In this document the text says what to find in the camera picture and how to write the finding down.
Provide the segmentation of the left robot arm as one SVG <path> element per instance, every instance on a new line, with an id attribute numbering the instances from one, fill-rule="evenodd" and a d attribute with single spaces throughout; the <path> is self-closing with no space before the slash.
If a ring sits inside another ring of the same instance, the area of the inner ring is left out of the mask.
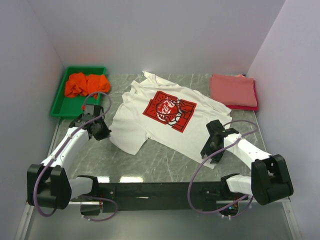
<path id="1" fill-rule="evenodd" d="M 87 104 L 83 113 L 68 126 L 56 149 L 40 164 L 27 170 L 27 202 L 37 208 L 65 209 L 70 200 L 84 196 L 88 201 L 100 195 L 96 176 L 79 175 L 70 179 L 67 172 L 78 152 L 90 139 L 104 140 L 110 136 L 100 105 Z"/>

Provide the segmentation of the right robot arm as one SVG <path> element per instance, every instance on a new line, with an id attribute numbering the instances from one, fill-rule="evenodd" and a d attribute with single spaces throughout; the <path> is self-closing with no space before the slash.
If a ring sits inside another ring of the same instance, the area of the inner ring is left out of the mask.
<path id="1" fill-rule="evenodd" d="M 233 173 L 220 179 L 219 193 L 230 200 L 236 194 L 249 195 L 262 206 L 293 195 L 294 187 L 283 156 L 272 155 L 244 139 L 234 128 L 219 120 L 206 124 L 209 137 L 200 155 L 218 164 L 226 151 L 240 159 L 251 171 L 250 176 Z"/>

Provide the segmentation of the white printed t-shirt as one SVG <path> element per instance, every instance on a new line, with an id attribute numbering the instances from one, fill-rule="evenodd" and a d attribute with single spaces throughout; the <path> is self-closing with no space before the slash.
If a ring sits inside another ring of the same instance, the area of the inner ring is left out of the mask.
<path id="1" fill-rule="evenodd" d="M 201 150 L 210 136 L 206 125 L 214 120 L 230 122 L 231 109 L 197 90 L 146 71 L 143 75 L 145 80 L 133 81 L 122 95 L 110 141 L 136 155 L 151 139 L 201 163 Z"/>

